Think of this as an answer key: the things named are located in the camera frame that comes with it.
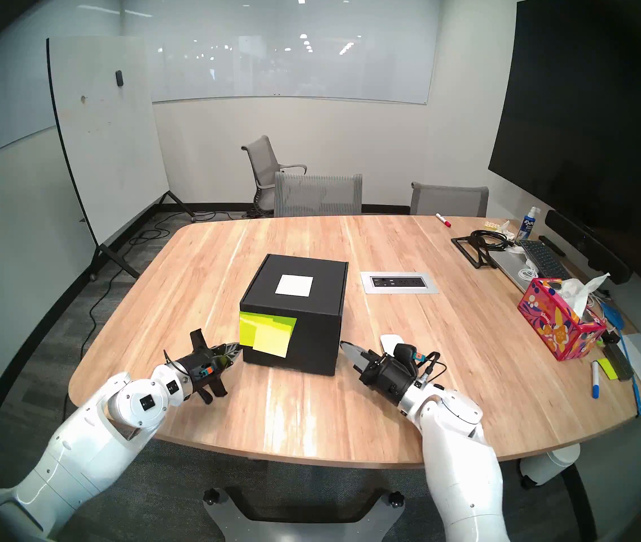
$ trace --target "gray carpet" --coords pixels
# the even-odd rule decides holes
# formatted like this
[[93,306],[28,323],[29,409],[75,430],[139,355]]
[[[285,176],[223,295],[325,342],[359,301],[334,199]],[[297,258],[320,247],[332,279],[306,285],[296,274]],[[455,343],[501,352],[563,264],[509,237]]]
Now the gray carpet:
[[[232,213],[239,218],[240,213]],[[145,228],[168,214],[158,214]],[[216,220],[227,219],[219,215]],[[161,226],[171,233],[190,224],[187,215]],[[137,245],[126,256],[145,269],[168,238]],[[92,323],[88,310],[107,290],[118,267],[110,262],[65,311],[27,362],[0,411],[0,487],[20,480],[37,463],[60,425],[67,384]],[[93,314],[103,324],[134,284],[121,272]],[[69,404],[68,415],[74,411]],[[503,509],[512,541],[578,541],[571,501],[556,477],[534,490],[521,488],[515,462],[503,462]],[[399,490],[406,510],[384,538],[388,542],[444,540],[443,525],[423,470],[379,471],[249,460],[153,440],[108,490],[87,502],[58,539],[66,541],[222,541],[202,505],[211,487],[228,490],[251,518],[356,519],[379,489]]]

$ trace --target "office chair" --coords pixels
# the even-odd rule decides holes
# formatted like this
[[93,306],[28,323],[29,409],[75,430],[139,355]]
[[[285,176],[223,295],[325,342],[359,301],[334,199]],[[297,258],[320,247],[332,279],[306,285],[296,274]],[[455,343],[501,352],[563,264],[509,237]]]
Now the office chair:
[[275,173],[282,168],[302,167],[303,174],[308,172],[305,165],[279,165],[273,153],[271,141],[268,136],[261,136],[249,145],[241,147],[247,151],[247,157],[251,160],[253,176],[256,179],[256,196],[253,198],[253,217],[268,217],[273,214],[275,203]]
[[489,189],[464,186],[432,186],[412,182],[411,215],[460,215],[485,218]]
[[275,217],[360,215],[363,176],[276,173]]

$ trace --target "baseboard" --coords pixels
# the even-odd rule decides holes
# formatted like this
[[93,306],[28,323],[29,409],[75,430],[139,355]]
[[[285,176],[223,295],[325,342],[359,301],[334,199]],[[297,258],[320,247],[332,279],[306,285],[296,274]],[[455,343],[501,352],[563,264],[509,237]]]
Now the baseboard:
[[[253,204],[242,202],[200,202],[189,204],[185,203],[194,212],[212,212],[212,211],[225,211],[225,212],[246,212],[253,207]],[[174,202],[160,204],[158,206],[161,212],[178,212],[182,208]],[[396,215],[408,215],[411,208],[407,205],[391,205],[391,204],[363,204],[361,213],[388,213]]]
[[579,526],[581,542],[594,542],[598,538],[594,514],[591,512],[589,498],[586,495],[586,489],[584,489],[576,464],[565,468],[561,472],[561,477],[564,480],[566,491],[569,492],[571,507],[574,509],[574,515],[576,516],[576,524]]
[[385,213],[389,215],[408,215],[411,213],[410,206],[391,204],[363,204],[361,213]]
[[[224,211],[224,212],[247,212],[250,208],[253,207],[252,202],[196,202],[194,204],[189,204],[184,202],[188,208],[196,213],[200,212],[213,212],[213,211]],[[165,204],[158,205],[159,211],[161,212],[181,212],[183,208],[177,205],[174,202],[168,202]]]
[[[128,226],[118,237],[113,241],[109,247],[117,252],[123,244],[125,244],[131,237],[133,237],[145,223],[147,223],[153,215],[158,212],[158,204],[153,204],[140,215],[132,225]],[[60,298],[52,305],[45,316],[39,321],[33,331],[29,333],[27,339],[24,341],[19,351],[15,354],[9,365],[3,371],[0,377],[0,408],[4,403],[7,395],[9,394],[12,385],[19,377],[22,369],[27,364],[30,356],[34,353],[39,346],[39,343],[45,338],[50,329],[60,319],[62,313],[67,310],[72,301],[75,300],[77,295],[82,291],[85,285],[90,281],[90,274],[97,274],[106,263],[109,262],[109,257],[106,254],[100,254],[95,257],[90,263],[90,266],[75,279],[70,286],[65,289],[65,292]]]

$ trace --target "black screen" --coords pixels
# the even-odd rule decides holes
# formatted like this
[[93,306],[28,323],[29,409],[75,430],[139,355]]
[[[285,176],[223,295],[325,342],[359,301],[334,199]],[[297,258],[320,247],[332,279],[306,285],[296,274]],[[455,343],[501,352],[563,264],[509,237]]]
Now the black screen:
[[617,0],[518,3],[489,169],[641,276],[641,33]]

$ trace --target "laptop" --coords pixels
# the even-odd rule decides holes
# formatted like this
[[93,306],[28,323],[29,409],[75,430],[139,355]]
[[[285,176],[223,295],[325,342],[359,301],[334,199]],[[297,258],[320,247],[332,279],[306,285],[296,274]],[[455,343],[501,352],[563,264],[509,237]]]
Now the laptop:
[[527,268],[526,265],[526,255],[525,254],[514,254],[513,252],[495,252],[490,251],[489,255],[496,262],[496,265],[501,268],[501,271],[504,272],[508,278],[516,284],[516,287],[521,289],[524,293],[528,289],[528,284],[531,281],[524,280],[519,274],[518,270],[522,268]]

